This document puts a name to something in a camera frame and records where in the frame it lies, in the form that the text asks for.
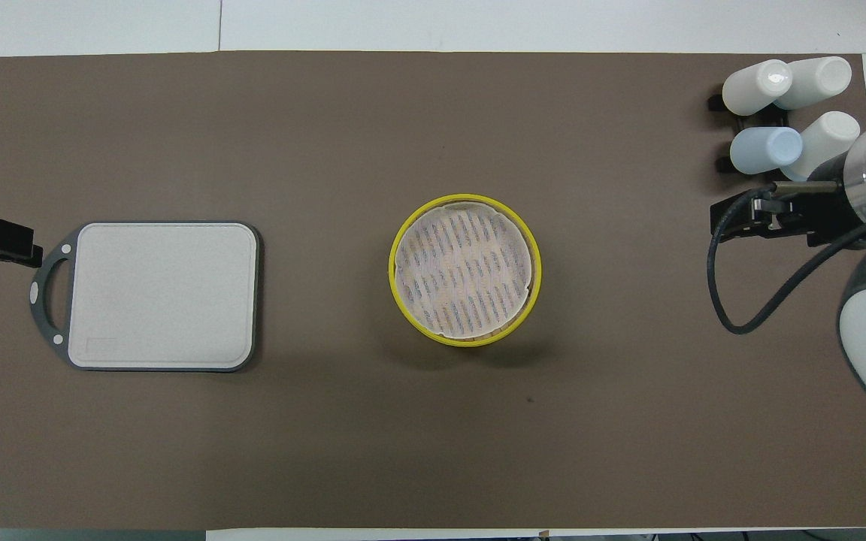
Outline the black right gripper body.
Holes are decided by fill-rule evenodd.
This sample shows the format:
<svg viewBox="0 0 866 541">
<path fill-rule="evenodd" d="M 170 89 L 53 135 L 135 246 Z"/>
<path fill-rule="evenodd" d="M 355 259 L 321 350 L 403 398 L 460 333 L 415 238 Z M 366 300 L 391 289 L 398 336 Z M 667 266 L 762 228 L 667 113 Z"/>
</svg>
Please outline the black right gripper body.
<svg viewBox="0 0 866 541">
<path fill-rule="evenodd" d="M 846 154 L 835 156 L 815 168 L 808 177 L 809 181 L 837 182 L 837 192 L 786 196 L 791 210 L 776 216 L 779 227 L 770 230 L 770 237 L 804 235 L 807 245 L 815 247 L 831 243 L 863 225 L 843 189 L 845 161 Z"/>
</svg>

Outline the plain white cup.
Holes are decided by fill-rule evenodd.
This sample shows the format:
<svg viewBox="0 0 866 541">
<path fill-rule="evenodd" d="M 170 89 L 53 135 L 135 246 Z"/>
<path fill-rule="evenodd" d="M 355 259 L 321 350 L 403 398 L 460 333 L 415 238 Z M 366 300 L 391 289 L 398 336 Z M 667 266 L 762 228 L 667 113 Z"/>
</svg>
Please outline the plain white cup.
<svg viewBox="0 0 866 541">
<path fill-rule="evenodd" d="M 860 133 L 860 123 L 851 114 L 821 114 L 799 133 L 803 143 L 800 157 L 794 163 L 782 167 L 781 174 L 791 181 L 807 181 L 820 165 L 846 152 Z"/>
<path fill-rule="evenodd" d="M 785 95 L 792 86 L 792 79 L 792 69 L 787 62 L 766 59 L 731 73 L 722 85 L 722 101 L 728 112 L 752 116 Z"/>
</svg>

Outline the light blue cup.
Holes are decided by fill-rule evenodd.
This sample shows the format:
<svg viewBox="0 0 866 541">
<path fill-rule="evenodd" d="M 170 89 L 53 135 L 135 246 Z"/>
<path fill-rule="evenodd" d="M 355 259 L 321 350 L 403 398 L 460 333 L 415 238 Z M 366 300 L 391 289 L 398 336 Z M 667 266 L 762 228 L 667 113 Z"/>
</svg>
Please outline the light blue cup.
<svg viewBox="0 0 866 541">
<path fill-rule="evenodd" d="M 750 127 L 733 138 L 729 160 L 740 174 L 763 174 L 793 165 L 803 150 L 803 137 L 793 128 Z"/>
</svg>

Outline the black cup rack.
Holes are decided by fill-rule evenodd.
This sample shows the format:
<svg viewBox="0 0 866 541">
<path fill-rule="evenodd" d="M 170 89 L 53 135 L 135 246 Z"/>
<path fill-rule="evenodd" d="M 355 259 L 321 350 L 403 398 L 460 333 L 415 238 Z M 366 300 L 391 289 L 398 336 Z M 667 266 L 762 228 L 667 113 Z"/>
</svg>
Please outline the black cup rack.
<svg viewBox="0 0 866 541">
<path fill-rule="evenodd" d="M 714 95 L 711 95 L 707 99 L 707 109 L 709 112 L 713 113 L 728 114 L 733 120 L 734 134 L 739 134 L 746 128 L 779 128 L 790 126 L 789 112 L 776 106 L 773 102 L 754 114 L 749 114 L 749 116 L 740 116 L 740 114 L 731 112 L 728 107 L 725 106 L 724 96 L 722 96 L 722 93 L 714 93 Z M 715 160 L 714 165 L 719 174 L 741 174 L 741 171 L 733 165 L 731 157 L 729 157 L 728 154 L 719 156 Z"/>
</svg>

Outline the white cup with blue rim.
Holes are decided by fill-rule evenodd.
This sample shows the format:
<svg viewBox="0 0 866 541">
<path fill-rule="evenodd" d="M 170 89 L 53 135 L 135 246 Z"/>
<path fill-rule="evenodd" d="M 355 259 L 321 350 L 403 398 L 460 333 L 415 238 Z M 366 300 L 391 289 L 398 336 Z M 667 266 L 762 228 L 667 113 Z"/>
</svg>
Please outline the white cup with blue rim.
<svg viewBox="0 0 866 541">
<path fill-rule="evenodd" d="M 791 86 L 774 99 L 783 110 L 808 107 L 844 92 L 852 81 L 852 66 L 843 57 L 829 56 L 788 62 Z"/>
</svg>

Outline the grey cutting board, dark rim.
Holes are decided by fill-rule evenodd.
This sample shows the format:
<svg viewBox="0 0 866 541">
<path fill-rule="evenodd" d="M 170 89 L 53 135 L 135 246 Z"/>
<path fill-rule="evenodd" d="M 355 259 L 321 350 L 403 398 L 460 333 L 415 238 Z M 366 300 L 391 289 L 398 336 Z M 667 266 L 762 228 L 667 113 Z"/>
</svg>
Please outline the grey cutting board, dark rim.
<svg viewBox="0 0 866 541">
<path fill-rule="evenodd" d="M 38 332 L 80 370 L 240 370 L 257 346 L 262 241 L 237 220 L 91 222 L 29 288 Z"/>
</svg>

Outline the brown table mat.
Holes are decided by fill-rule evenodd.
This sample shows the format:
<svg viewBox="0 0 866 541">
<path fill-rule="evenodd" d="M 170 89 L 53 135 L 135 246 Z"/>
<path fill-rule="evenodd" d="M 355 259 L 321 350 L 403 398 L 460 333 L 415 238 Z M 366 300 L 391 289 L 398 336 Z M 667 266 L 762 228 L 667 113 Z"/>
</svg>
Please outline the brown table mat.
<svg viewBox="0 0 866 541">
<path fill-rule="evenodd" d="M 241 220 L 259 345 L 236 373 L 83 372 L 0 263 L 0 527 L 866 526 L 866 396 L 839 254 L 733 336 L 705 284 L 742 55 L 243 52 L 0 58 L 0 218 Z M 423 203 L 472 192 L 544 265 L 460 349 L 395 305 Z"/>
</svg>

